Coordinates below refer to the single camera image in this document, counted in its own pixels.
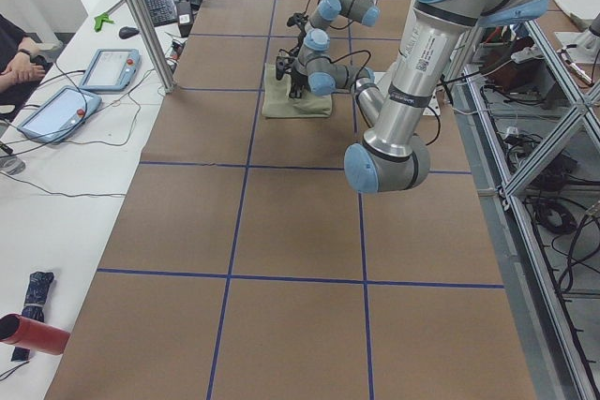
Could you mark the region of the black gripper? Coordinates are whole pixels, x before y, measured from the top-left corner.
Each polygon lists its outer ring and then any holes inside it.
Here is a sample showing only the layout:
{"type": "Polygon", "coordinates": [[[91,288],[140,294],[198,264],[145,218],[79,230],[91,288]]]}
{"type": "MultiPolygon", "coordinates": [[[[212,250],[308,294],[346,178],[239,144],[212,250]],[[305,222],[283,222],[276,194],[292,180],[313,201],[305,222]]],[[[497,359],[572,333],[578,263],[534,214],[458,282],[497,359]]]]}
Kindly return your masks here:
{"type": "Polygon", "coordinates": [[[276,79],[281,81],[285,75],[291,79],[289,98],[299,99],[309,90],[308,76],[299,71],[300,64],[297,56],[277,56],[276,57],[276,79]]]}
{"type": "Polygon", "coordinates": [[[297,43],[303,44],[307,31],[310,30],[309,16],[303,12],[294,12],[288,18],[286,25],[288,27],[296,26],[298,28],[299,33],[297,36],[297,43]]]}

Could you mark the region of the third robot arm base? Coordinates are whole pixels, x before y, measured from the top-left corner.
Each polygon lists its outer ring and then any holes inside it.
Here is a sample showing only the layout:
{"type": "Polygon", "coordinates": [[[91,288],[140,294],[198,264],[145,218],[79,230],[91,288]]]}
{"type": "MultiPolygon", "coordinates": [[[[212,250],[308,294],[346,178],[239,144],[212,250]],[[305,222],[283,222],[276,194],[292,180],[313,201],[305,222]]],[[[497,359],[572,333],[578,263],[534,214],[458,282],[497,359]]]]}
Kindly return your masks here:
{"type": "Polygon", "coordinates": [[[571,62],[591,65],[599,53],[599,16],[586,20],[570,13],[569,19],[577,31],[555,32],[561,44],[557,53],[565,52],[571,62]]]}

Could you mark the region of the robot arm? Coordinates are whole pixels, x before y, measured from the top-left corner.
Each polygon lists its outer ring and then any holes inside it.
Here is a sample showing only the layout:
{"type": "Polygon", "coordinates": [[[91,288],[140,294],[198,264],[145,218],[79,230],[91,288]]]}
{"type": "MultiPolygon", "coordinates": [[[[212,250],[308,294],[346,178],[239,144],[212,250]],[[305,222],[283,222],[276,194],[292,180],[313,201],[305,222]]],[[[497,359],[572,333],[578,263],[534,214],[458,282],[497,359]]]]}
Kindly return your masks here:
{"type": "Polygon", "coordinates": [[[416,127],[459,37],[480,27],[526,22],[543,15],[549,0],[414,0],[415,23],[401,41],[396,62],[381,81],[367,68],[338,65],[329,56],[328,28],[337,17],[375,24],[378,0],[321,0],[306,17],[290,56],[276,61],[278,77],[292,79],[291,97],[348,90],[368,122],[363,139],[344,156],[349,185],[360,193],[400,191],[420,185],[430,168],[416,127]]]}
{"type": "Polygon", "coordinates": [[[338,16],[346,18],[348,23],[360,23],[372,27],[380,17],[378,0],[320,0],[313,12],[294,12],[287,20],[287,27],[299,30],[298,44],[301,46],[304,37],[312,29],[327,31],[338,16]]]}

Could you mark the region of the seated person's hands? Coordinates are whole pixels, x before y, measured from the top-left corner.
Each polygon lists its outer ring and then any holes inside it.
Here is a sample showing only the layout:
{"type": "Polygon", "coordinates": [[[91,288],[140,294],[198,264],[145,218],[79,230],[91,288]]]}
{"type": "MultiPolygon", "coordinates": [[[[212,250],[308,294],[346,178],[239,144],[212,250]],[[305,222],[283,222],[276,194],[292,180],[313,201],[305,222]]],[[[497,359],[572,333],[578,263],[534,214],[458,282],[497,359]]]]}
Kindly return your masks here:
{"type": "Polygon", "coordinates": [[[17,84],[41,81],[45,75],[43,66],[31,62],[29,51],[19,49],[1,72],[1,92],[17,84]]]}

